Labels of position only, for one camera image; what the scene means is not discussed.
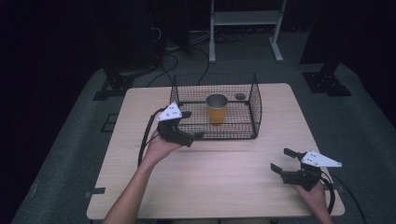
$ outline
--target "person's right hand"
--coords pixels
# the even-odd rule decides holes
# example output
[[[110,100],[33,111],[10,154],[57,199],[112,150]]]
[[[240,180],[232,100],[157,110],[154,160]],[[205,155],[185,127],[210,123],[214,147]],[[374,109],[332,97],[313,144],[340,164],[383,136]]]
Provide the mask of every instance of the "person's right hand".
[[[309,191],[299,185],[294,185],[294,187],[318,223],[332,223],[327,210],[323,184],[320,181]]]

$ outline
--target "hand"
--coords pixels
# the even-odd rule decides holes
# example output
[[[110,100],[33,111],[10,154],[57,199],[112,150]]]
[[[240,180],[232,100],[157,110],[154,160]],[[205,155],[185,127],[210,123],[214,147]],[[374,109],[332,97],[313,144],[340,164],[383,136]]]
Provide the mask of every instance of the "hand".
[[[309,191],[306,191],[299,185],[294,185],[294,188],[315,216],[318,223],[332,223],[332,218],[327,210],[323,184],[320,181]]]
[[[170,143],[161,138],[156,130],[150,138],[148,150],[142,162],[148,162],[151,165],[157,164],[166,158],[172,151],[182,147],[176,143]]]

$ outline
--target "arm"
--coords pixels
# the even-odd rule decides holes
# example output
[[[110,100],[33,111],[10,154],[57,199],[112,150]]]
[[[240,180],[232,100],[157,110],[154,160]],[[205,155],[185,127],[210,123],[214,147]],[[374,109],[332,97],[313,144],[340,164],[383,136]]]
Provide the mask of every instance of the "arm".
[[[320,181],[309,191],[306,191],[303,187],[298,185],[295,185],[294,187],[311,211],[312,215],[314,215],[317,223],[332,224],[332,217],[330,217],[330,214],[327,211],[324,188]]]
[[[157,131],[153,133],[151,139],[145,158],[143,158],[123,193],[108,211],[104,224],[135,223],[149,177],[155,165],[172,151],[181,147],[178,144],[166,142],[158,135]]]

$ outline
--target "small object in basket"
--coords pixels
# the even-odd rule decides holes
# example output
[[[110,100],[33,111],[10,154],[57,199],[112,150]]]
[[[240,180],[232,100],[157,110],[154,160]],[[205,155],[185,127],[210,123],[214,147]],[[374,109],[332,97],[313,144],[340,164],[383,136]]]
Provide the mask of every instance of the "small object in basket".
[[[206,98],[206,104],[209,122],[213,125],[222,124],[227,112],[227,97],[220,93],[210,94]]]
[[[237,93],[235,95],[235,99],[237,99],[237,100],[245,100],[246,98],[247,97],[246,97],[246,95],[244,93]]]

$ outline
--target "white shelf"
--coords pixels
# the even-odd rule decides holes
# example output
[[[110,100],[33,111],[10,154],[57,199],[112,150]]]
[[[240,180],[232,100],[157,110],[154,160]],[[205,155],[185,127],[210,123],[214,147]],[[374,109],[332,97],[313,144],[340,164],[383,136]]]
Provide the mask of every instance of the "white shelf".
[[[276,24],[278,10],[215,12],[214,25]]]

